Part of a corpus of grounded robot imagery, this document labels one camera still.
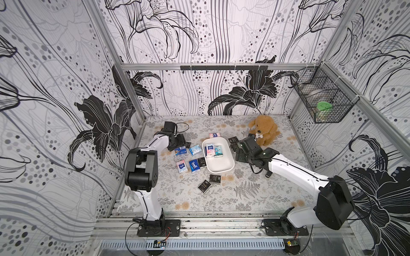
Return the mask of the blue pink tissue pack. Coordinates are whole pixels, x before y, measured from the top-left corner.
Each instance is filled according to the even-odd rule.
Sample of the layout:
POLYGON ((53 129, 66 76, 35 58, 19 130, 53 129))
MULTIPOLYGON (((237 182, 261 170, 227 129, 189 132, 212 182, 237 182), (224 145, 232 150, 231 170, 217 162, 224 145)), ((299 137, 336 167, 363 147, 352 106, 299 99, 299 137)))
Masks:
POLYGON ((210 144, 206 144, 206 146, 208 147, 208 158, 214 157, 214 154, 215 154, 214 147, 215 147, 215 145, 210 143, 210 144))

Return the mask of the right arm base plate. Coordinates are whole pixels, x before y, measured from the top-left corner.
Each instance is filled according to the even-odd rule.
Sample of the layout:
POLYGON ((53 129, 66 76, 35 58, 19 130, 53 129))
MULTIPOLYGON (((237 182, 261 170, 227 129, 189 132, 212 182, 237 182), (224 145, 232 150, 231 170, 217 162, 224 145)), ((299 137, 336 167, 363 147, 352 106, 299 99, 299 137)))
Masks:
POLYGON ((286 220, 280 219, 263 219, 261 227, 268 236, 308 236, 307 228, 295 228, 286 220))

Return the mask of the white plastic storage box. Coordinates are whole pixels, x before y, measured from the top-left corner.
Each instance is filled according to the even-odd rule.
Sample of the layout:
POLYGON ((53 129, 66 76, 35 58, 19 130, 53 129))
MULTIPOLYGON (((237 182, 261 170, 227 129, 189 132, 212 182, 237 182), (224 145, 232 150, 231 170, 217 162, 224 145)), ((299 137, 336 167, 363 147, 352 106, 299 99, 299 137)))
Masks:
POLYGON ((204 147, 206 144, 214 144, 216 145, 221 145, 223 149, 223 157, 211 157, 211 158, 205 158, 206 163, 207 163, 207 169, 215 175, 219 175, 221 173, 231 171, 235 167, 235 160, 233 158, 233 155, 230 150, 230 146, 228 144, 228 141, 223 138, 223 137, 216 137, 216 138, 209 138, 206 139, 202 142, 202 148, 204 150, 204 147))

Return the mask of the teal tissue pack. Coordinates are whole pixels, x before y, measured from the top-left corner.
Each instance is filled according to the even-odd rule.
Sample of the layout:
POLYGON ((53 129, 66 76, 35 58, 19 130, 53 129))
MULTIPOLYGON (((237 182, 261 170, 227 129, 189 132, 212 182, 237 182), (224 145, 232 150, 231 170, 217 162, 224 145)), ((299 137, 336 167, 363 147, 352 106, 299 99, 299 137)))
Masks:
POLYGON ((214 151, 215 151, 214 157, 223 157, 223 149, 221 145, 216 145, 214 147, 214 151))

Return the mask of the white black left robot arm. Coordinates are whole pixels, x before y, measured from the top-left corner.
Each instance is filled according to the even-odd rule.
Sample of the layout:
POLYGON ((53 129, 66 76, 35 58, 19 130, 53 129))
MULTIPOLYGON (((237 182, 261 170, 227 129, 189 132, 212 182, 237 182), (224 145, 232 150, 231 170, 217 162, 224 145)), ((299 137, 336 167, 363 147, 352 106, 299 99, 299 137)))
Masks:
POLYGON ((165 149, 172 151, 186 144, 182 134, 156 134, 143 147, 129 151, 124 163, 124 181, 140 200, 145 221, 159 221, 163 208, 156 185, 159 179, 158 155, 165 149))

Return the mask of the dark blue Tempo tissue pack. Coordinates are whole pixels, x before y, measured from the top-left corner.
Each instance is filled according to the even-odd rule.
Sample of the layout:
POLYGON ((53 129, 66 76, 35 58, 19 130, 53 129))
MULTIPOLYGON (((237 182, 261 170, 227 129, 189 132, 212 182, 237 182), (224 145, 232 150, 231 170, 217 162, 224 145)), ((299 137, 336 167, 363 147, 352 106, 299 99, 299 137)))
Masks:
POLYGON ((200 171, 200 165, 198 159, 189 161, 189 166, 191 169, 191 173, 196 173, 200 171))

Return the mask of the light blue tissue pack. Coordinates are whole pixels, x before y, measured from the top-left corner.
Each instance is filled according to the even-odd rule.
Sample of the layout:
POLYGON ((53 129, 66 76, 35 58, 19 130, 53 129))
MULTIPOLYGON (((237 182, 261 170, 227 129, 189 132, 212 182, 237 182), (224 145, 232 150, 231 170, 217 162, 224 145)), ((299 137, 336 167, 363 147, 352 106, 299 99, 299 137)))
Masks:
POLYGON ((190 151, 192 156, 195 156, 195 155, 202 152, 202 148, 201 148, 200 145, 195 145, 195 146, 190 147, 189 151, 190 151))

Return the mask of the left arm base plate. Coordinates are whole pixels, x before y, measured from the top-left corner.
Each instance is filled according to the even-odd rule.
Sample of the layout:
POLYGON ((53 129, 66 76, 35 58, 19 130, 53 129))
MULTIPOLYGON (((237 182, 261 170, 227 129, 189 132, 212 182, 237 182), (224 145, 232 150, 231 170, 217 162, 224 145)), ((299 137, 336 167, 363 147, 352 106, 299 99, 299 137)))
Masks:
POLYGON ((143 221, 139 227, 138 237, 178 237, 180 235, 181 221, 164 219, 157 221, 143 221))

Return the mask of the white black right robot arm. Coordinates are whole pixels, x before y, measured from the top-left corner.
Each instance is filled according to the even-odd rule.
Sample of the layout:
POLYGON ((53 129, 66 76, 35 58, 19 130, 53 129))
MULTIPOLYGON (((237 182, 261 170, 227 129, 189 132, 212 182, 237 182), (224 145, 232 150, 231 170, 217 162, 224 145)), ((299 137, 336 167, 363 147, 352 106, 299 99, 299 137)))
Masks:
POLYGON ((291 207, 280 217, 279 227, 285 234, 308 225, 324 225, 339 230, 353 212, 355 205, 346 181, 339 177, 320 175, 289 160, 272 148, 238 143, 239 161, 266 170, 268 176, 278 174, 311 194, 315 202, 304 207, 291 207))

